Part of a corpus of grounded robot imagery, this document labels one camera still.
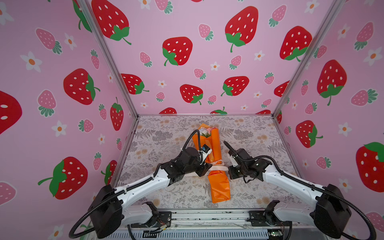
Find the wire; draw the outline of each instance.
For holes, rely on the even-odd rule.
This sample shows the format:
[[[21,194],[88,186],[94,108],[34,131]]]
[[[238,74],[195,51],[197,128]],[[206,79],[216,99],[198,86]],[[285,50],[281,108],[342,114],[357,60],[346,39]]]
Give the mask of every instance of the wire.
[[[292,221],[289,222],[288,235],[287,235],[287,238],[285,240],[288,240],[291,237],[291,233],[292,233]]]
[[[83,235],[86,235],[90,232],[93,232],[95,230],[95,228],[90,228],[90,229],[87,229],[83,232],[80,232],[80,233],[74,233],[76,231],[76,229],[80,226],[80,224],[87,218],[89,217],[94,211],[96,211],[97,209],[99,209],[101,206],[103,206],[104,204],[108,203],[109,201],[111,201],[112,199],[114,199],[115,197],[117,196],[120,196],[121,194],[124,194],[126,193],[127,191],[130,191],[134,188],[137,188],[143,184],[146,184],[147,182],[150,182],[153,178],[152,177],[149,177],[147,178],[146,180],[142,181],[142,182],[139,182],[135,185],[132,185],[130,187],[127,187],[125,190],[121,190],[120,192],[117,192],[115,194],[113,194],[112,196],[106,198],[104,201],[100,202],[98,205],[96,205],[94,208],[92,208],[90,211],[88,211],[86,214],[84,214],[75,224],[74,226],[71,228],[70,230],[70,233],[68,234],[69,238],[73,239],[73,238],[78,238],[78,237],[81,237]]]
[[[133,234],[132,234],[132,231],[131,231],[131,225],[127,225],[127,227],[128,227],[128,232],[129,232],[129,236],[131,237],[131,239],[132,240],[136,240],[136,238],[133,236]]]
[[[331,197],[333,197],[333,198],[335,198],[335,199],[337,199],[337,200],[339,200],[339,201],[345,203],[346,205],[350,206],[353,210],[355,210],[355,212],[357,212],[357,213],[361,216],[361,218],[365,221],[365,223],[366,223],[367,226],[368,226],[368,229],[369,229],[369,238],[367,238],[366,240],[376,240],[376,237],[377,237],[377,236],[376,236],[376,231],[375,231],[375,228],[374,228],[372,222],[367,218],[367,216],[366,216],[360,209],[358,209],[354,204],[352,204],[352,203],[349,202],[348,200],[346,200],[346,199],[344,199],[344,198],[342,198],[342,197],[337,196],[336,194],[334,194],[333,192],[331,192],[331,191],[329,191],[329,190],[327,190],[327,189],[321,189],[321,188],[318,188],[318,187],[316,187],[316,186],[313,185],[313,184],[308,184],[308,183],[306,183],[306,182],[304,182],[304,181],[301,181],[301,180],[299,180],[299,179],[297,179],[297,178],[295,178],[295,177],[293,177],[293,176],[291,176],[291,175],[286,174],[285,172],[283,172],[283,171],[279,168],[279,166],[277,165],[277,162],[275,161],[275,159],[273,159],[273,158],[270,157],[270,156],[267,156],[267,155],[260,155],[260,156],[254,157],[254,158],[252,158],[252,159],[243,159],[240,155],[237,154],[237,152],[232,148],[232,146],[229,145],[229,143],[227,143],[226,141],[223,141],[223,143],[224,143],[224,144],[227,146],[227,148],[229,148],[229,150],[231,150],[231,151],[236,155],[236,157],[239,158],[241,161],[249,162],[249,161],[257,160],[257,159],[259,159],[259,158],[268,158],[268,159],[270,159],[270,160],[273,162],[273,164],[274,164],[275,167],[276,167],[276,170],[277,170],[281,175],[283,175],[283,176],[285,176],[285,177],[287,177],[287,178],[289,178],[289,179],[291,179],[291,180],[293,180],[293,181],[295,181],[295,182],[298,182],[298,183],[300,183],[300,184],[302,184],[302,185],[304,185],[304,186],[306,186],[306,187],[309,187],[309,188],[312,189],[312,190],[316,190],[316,191],[318,191],[318,192],[321,192],[321,193],[324,193],[324,194],[326,194],[326,195],[328,195],[328,196],[331,196]],[[361,239],[358,239],[358,238],[354,238],[354,237],[352,237],[352,236],[350,236],[350,235],[348,235],[348,234],[346,234],[346,233],[344,233],[344,232],[341,233],[341,235],[344,236],[344,237],[346,237],[346,238],[348,238],[349,240],[361,240]]]

